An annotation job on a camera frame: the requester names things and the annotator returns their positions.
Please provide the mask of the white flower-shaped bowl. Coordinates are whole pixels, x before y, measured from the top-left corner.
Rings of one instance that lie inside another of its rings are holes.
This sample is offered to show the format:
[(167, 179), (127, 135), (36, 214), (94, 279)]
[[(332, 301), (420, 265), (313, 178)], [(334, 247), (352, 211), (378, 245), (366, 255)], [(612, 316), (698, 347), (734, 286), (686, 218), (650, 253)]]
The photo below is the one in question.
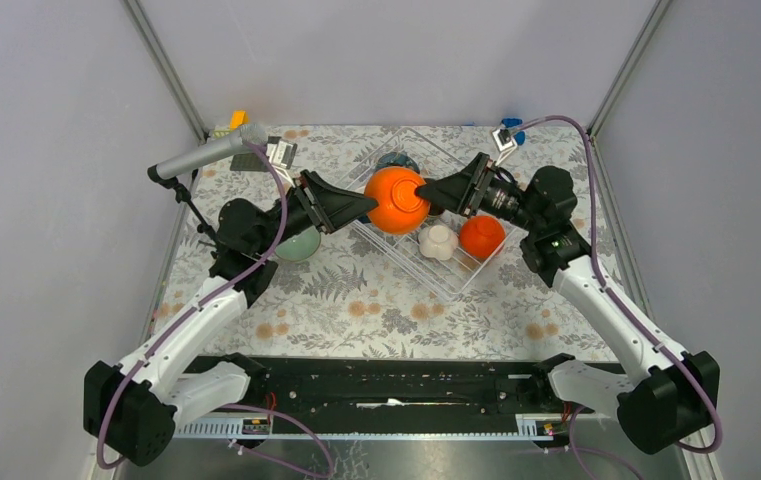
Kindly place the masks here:
[(447, 261), (459, 246), (457, 234), (444, 224), (424, 227), (418, 234), (420, 254), (428, 259)]

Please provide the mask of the orange bowl white inside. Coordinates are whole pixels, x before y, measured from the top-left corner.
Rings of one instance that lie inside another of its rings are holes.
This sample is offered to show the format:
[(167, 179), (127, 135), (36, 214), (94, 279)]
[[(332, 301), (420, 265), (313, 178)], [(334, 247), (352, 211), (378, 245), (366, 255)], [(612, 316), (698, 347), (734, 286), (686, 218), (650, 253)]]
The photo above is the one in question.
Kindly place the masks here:
[(416, 194), (425, 184), (420, 174), (404, 167), (378, 170), (364, 188), (364, 195), (377, 202), (377, 207), (367, 213), (368, 219), (387, 234), (415, 231), (427, 219), (430, 209), (429, 202)]

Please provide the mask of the celadon green ceramic bowl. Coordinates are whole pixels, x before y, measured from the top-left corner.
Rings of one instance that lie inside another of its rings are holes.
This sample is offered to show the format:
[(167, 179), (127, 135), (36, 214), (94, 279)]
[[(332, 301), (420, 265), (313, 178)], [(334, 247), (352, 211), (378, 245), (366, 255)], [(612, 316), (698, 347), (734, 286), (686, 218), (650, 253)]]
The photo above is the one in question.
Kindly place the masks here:
[(312, 257), (319, 249), (322, 235), (314, 227), (291, 237), (275, 249), (275, 255), (286, 262), (302, 262)]

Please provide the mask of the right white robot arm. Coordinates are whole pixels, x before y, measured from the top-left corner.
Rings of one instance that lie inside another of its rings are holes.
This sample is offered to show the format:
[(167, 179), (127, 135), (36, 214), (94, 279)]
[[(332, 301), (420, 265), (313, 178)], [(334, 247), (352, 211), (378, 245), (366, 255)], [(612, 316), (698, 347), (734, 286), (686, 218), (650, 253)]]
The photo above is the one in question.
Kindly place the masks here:
[(706, 351), (688, 352), (665, 334), (594, 259), (571, 220), (577, 197), (568, 171), (541, 167), (520, 187), (480, 154), (415, 193), (448, 212), (470, 217), (484, 211), (526, 231), (520, 248), (527, 267), (585, 317), (624, 371), (617, 375), (565, 355), (553, 357), (529, 386), (535, 407), (553, 412), (567, 401), (612, 417), (646, 454), (680, 445), (715, 423), (717, 361)]

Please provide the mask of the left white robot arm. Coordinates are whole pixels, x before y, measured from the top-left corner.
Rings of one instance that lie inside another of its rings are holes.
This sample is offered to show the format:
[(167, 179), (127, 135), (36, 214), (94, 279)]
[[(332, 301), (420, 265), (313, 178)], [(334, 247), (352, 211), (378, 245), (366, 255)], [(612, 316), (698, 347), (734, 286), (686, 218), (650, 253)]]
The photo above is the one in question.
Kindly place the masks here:
[(240, 318), (269, 287), (274, 250), (308, 229), (333, 233), (377, 207), (375, 199), (334, 187), (304, 170), (269, 210), (237, 198), (223, 205), (214, 263), (192, 299), (149, 340), (114, 364), (96, 362), (84, 376), (83, 428), (97, 452), (114, 450), (137, 466), (155, 460), (182, 427), (227, 404), (252, 411), (266, 385), (251, 370), (221, 361), (182, 376), (203, 348)]

